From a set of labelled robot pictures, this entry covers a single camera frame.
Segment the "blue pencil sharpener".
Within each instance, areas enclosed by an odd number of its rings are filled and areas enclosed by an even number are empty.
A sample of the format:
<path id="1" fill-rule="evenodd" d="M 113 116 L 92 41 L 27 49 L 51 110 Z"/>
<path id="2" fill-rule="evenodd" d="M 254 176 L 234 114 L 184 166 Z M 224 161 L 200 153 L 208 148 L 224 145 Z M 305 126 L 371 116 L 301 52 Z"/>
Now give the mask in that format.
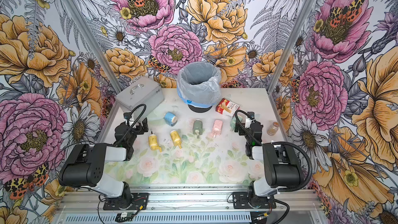
<path id="1" fill-rule="evenodd" d="M 173 127 L 173 126 L 177 123 L 178 118 L 177 118 L 177 116 L 176 116 L 174 113 L 172 113 L 172 112 L 167 112 L 167 113 L 164 115 L 164 120 L 165 120 L 165 122 L 166 122 L 168 125 L 170 125 L 171 127 Z"/>

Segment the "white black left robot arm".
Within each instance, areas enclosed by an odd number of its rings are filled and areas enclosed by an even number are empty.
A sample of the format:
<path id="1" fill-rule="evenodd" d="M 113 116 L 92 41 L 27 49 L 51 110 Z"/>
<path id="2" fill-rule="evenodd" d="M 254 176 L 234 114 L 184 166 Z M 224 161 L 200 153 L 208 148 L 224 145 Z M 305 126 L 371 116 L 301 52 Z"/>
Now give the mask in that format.
<path id="1" fill-rule="evenodd" d="M 145 210 L 148 194 L 132 193 L 127 182 L 104 172 L 107 162 L 129 161 L 137 136 L 148 132 L 147 119 L 136 127 L 121 123 L 115 128 L 114 144 L 76 145 L 59 172 L 61 186 L 87 188 L 104 197 L 103 210 Z"/>

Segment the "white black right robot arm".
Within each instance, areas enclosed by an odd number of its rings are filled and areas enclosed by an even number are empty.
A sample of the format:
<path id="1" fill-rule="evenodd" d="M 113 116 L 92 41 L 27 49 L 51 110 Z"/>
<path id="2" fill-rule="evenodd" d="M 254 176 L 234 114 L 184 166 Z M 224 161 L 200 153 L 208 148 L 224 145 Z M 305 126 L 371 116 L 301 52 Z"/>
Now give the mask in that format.
<path id="1" fill-rule="evenodd" d="M 294 145 L 256 141 L 262 135 L 262 128 L 257 121 L 252 121 L 249 128 L 240 121 L 235 124 L 235 132 L 246 138 L 246 156 L 262 161 L 264 166 L 264 176 L 252 181 L 246 193 L 232 193 L 235 209 L 275 208 L 274 195 L 297 191 L 307 184 Z"/>

